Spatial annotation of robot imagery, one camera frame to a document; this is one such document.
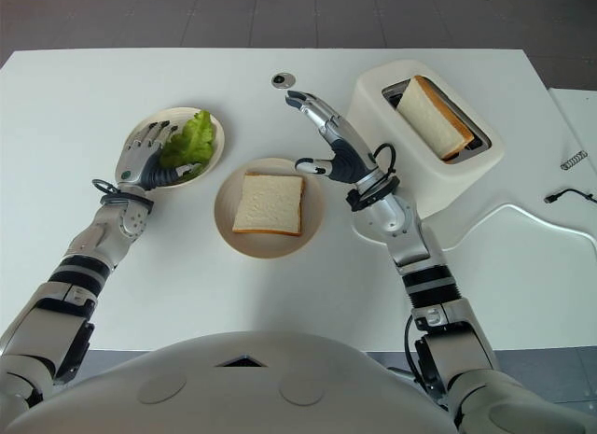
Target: slice of bread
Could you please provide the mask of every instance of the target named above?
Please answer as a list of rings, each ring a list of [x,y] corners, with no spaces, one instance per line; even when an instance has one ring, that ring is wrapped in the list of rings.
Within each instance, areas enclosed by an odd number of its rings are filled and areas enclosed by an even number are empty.
[[[410,80],[396,110],[442,160],[459,153],[475,138],[426,77]]]
[[[232,231],[299,236],[303,189],[296,175],[245,175]]]

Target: green lettuce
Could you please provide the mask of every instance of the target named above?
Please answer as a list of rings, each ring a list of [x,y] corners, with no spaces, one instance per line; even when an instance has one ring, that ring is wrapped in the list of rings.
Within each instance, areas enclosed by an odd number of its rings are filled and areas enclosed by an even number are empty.
[[[189,163],[200,163],[185,175],[186,180],[195,177],[203,171],[214,155],[213,141],[214,126],[211,116],[209,112],[202,110],[185,123],[181,133],[175,133],[165,143],[160,155],[160,166],[176,168]]]

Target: beige plate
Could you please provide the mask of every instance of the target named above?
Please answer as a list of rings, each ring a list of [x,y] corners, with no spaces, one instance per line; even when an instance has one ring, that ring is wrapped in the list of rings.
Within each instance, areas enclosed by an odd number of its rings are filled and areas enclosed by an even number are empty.
[[[234,233],[232,225],[243,194],[245,173],[261,175],[300,175],[305,179],[301,201],[300,236],[270,233]],[[220,187],[215,197],[215,224],[226,242],[239,252],[258,259],[275,259],[288,255],[306,245],[315,235],[324,217],[324,195],[320,178],[302,175],[295,170],[294,162],[286,159],[259,159],[250,161],[234,173]]]
[[[166,119],[169,120],[171,124],[177,124],[178,131],[176,132],[180,133],[182,132],[185,123],[192,119],[193,116],[199,113],[200,111],[201,109],[197,109],[195,107],[172,107],[170,109],[164,109],[159,112],[156,112],[155,114],[147,117],[139,124],[137,124],[131,131],[131,134],[138,133],[149,123],[153,123],[154,121],[165,121]],[[193,177],[192,179],[187,180],[185,182],[180,182],[173,185],[169,185],[167,187],[162,187],[163,189],[171,187],[182,187],[183,185],[189,184],[192,181],[205,176],[207,173],[209,173],[209,171],[212,168],[214,168],[217,161],[220,160],[220,156],[222,155],[222,151],[224,150],[224,130],[222,129],[222,125],[220,124],[220,122],[213,115],[210,116],[212,124],[214,125],[214,141],[212,142],[212,146],[214,147],[214,155],[207,163],[207,166],[205,167],[203,172],[197,177]]]

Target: metal spring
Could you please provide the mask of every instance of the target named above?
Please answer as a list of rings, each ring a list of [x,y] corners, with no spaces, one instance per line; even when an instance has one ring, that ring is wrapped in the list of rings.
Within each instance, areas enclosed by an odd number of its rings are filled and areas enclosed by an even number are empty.
[[[589,156],[589,154],[587,154],[587,151],[578,151],[577,154],[575,154],[570,159],[561,164],[560,168],[562,168],[564,171],[569,170],[577,163],[585,159],[587,156]]]

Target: circular button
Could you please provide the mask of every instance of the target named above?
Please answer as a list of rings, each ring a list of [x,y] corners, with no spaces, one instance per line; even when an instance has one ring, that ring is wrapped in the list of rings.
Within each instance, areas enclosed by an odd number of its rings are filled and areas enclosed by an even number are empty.
[[[137,399],[144,404],[162,403],[180,392],[186,383],[187,377],[180,372],[158,376],[141,385]]]
[[[319,380],[296,374],[286,375],[279,388],[280,395],[297,406],[312,406],[326,393]]]
[[[289,89],[295,85],[297,80],[289,73],[277,73],[271,78],[271,85],[276,89]]]

